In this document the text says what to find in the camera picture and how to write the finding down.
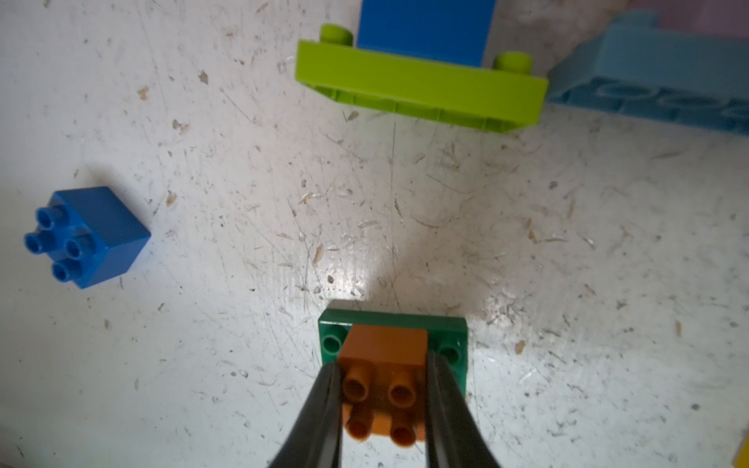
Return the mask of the light blue lego brick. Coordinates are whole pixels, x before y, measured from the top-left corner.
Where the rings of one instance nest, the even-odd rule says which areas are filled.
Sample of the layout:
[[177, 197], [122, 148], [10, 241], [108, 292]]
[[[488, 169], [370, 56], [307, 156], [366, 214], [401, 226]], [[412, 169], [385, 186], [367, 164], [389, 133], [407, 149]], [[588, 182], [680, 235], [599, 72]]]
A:
[[548, 73], [550, 103], [745, 136], [748, 43], [630, 10]]

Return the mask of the yellow lego brick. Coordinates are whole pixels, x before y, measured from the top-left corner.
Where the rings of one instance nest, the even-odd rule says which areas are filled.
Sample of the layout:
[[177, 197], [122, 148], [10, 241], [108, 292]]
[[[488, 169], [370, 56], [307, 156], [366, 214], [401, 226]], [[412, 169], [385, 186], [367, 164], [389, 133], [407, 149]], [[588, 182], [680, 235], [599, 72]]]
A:
[[731, 466], [733, 468], [749, 468], [749, 436], [746, 436], [742, 441]]

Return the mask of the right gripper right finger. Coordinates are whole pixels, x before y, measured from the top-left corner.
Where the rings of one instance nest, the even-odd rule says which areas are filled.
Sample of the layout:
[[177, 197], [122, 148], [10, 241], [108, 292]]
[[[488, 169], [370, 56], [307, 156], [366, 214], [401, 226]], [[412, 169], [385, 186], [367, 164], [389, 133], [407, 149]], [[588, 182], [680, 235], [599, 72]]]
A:
[[501, 467], [482, 438], [448, 360], [434, 351], [426, 360], [425, 429], [427, 467]]

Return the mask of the purple lego brick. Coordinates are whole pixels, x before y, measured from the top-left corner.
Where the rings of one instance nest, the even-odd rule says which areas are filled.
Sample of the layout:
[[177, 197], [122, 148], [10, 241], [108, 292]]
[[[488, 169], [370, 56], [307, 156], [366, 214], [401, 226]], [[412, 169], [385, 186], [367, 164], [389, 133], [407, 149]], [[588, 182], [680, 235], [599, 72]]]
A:
[[635, 0], [627, 9], [656, 11], [665, 29], [748, 38], [748, 0]]

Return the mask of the lime green lego brick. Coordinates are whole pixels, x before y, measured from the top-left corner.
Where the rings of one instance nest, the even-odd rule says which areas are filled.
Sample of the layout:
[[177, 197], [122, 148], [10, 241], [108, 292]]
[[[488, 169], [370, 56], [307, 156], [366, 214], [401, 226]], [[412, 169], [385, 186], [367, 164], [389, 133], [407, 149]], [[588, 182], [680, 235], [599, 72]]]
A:
[[540, 120], [549, 82], [533, 65], [519, 51], [483, 68], [359, 49], [350, 30], [325, 23], [318, 41], [298, 42], [296, 81], [344, 105], [506, 133]]

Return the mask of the orange lego brick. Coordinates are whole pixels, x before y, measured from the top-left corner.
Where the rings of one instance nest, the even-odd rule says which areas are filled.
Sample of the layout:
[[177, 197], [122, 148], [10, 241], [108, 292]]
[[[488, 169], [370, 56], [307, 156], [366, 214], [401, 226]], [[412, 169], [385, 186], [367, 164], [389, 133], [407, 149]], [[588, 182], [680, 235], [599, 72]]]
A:
[[354, 440], [389, 438], [401, 448], [425, 440], [427, 331], [355, 325], [337, 363], [343, 427]]

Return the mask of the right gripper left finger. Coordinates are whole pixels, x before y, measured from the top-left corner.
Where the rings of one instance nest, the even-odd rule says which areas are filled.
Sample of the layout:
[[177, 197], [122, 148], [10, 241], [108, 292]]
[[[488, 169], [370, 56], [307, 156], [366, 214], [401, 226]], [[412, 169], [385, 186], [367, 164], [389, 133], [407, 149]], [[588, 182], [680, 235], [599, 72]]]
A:
[[337, 361], [321, 368], [289, 437], [269, 463], [270, 468], [341, 466], [342, 381]]

